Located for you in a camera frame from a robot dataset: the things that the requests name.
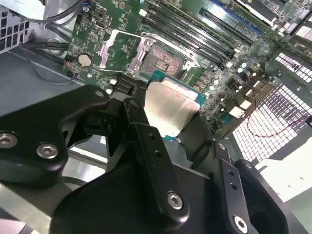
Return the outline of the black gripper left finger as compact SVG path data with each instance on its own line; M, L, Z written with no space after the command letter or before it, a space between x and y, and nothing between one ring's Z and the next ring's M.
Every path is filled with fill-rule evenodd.
M85 85L0 118L0 179L46 188L56 184L68 148L91 135L107 139L105 173L134 162L150 214L169 231L189 219L190 205L157 128L144 111L146 88L123 101Z

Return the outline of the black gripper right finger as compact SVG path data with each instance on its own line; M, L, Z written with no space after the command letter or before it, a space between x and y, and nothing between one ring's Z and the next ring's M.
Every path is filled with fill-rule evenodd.
M191 169L209 180L190 186L203 208L199 220L212 234L287 234L288 220L277 194L244 159L232 163L227 148L213 140L198 114L179 134Z

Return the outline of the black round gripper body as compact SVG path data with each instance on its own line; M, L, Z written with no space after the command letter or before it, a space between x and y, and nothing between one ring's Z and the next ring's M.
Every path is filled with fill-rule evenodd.
M225 234L212 182L178 165L175 173L190 204L190 217L176 234ZM168 234L149 212L134 162L105 173L67 195L52 217L54 234Z

